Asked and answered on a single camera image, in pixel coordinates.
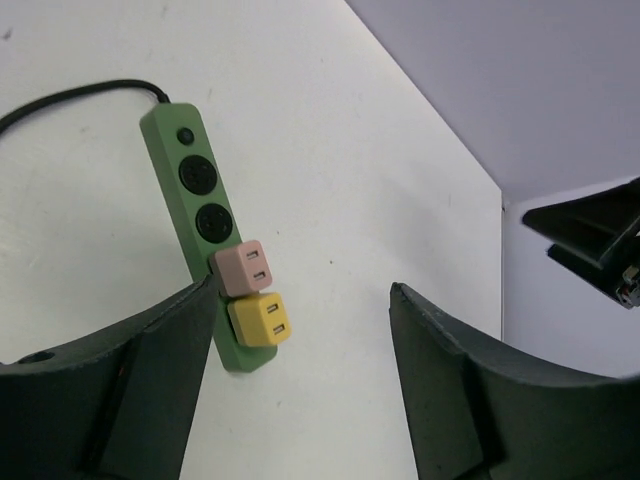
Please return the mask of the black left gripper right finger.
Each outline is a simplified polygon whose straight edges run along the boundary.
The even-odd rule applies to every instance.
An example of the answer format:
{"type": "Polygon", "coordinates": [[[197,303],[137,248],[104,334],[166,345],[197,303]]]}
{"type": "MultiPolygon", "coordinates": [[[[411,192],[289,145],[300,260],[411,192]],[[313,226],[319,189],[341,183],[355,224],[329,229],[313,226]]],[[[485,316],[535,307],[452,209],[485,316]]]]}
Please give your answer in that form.
{"type": "Polygon", "coordinates": [[[447,314],[403,283],[390,325],[422,479],[635,479],[639,380],[560,366],[447,314]]]}

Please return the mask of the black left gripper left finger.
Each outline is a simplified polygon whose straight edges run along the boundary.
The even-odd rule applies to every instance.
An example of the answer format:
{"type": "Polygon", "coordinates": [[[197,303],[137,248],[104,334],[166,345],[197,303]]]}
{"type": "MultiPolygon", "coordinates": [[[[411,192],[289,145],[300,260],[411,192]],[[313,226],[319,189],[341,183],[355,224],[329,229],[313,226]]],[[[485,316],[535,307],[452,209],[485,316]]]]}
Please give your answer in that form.
{"type": "Polygon", "coordinates": [[[4,479],[177,479],[218,308],[213,276],[1,367],[4,479]]]}

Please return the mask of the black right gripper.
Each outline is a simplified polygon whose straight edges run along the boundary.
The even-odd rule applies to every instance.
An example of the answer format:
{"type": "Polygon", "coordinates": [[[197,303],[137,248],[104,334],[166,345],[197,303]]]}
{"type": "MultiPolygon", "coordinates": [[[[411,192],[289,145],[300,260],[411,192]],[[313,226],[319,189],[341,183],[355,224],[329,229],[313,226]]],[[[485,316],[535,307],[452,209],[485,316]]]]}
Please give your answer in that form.
{"type": "Polygon", "coordinates": [[[639,307],[639,180],[527,211],[547,256],[627,310],[639,307]]]}

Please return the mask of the yellow plug adapter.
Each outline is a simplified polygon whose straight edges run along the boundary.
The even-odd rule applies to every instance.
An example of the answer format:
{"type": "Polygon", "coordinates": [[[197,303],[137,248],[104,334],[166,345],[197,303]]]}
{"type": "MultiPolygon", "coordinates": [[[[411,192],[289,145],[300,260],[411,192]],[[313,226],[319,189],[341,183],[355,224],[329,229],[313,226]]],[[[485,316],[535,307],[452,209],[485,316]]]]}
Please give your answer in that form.
{"type": "Polygon", "coordinates": [[[288,315],[277,292],[234,299],[227,310],[236,338],[243,346],[276,346],[291,335],[288,315]]]}

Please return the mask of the green power strip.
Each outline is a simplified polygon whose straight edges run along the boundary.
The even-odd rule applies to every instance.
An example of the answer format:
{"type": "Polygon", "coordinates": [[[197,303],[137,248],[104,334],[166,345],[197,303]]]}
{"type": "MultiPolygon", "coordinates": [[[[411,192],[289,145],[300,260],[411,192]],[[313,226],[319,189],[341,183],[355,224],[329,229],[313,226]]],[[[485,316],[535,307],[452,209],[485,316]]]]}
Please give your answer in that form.
{"type": "MultiPolygon", "coordinates": [[[[186,261],[195,281],[214,274],[209,256],[244,242],[198,109],[160,103],[140,120],[141,133],[186,261]]],[[[253,372],[277,354],[275,346],[238,343],[221,291],[213,339],[225,370],[253,372]]]]}

